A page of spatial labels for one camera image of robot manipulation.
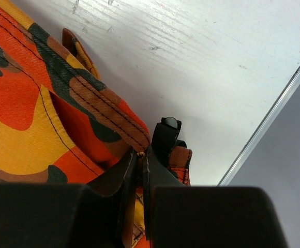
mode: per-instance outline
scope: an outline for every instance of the white table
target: white table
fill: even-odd
[[[183,122],[191,183],[217,184],[300,65],[300,0],[13,0],[83,41],[152,132]]]

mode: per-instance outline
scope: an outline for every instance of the metal edge trim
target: metal edge trim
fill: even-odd
[[[261,121],[257,129],[252,134],[246,145],[243,147],[233,164],[230,166],[228,171],[225,173],[223,178],[219,181],[218,186],[225,186],[230,183],[233,177],[236,175],[238,170],[241,168],[243,163],[249,157],[255,146],[258,144],[260,139],[263,137],[265,132],[268,130],[270,125],[273,123],[275,118],[278,116],[280,111],[283,109],[285,104],[294,94],[298,86],[300,85],[300,66],[293,74],[288,84],[285,86],[279,97],[276,99],[272,107],[269,109],[264,119]]]

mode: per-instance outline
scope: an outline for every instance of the wood grain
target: wood grain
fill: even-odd
[[[153,131],[183,122],[192,184],[217,184],[300,64],[300,0],[14,0],[75,32]]]

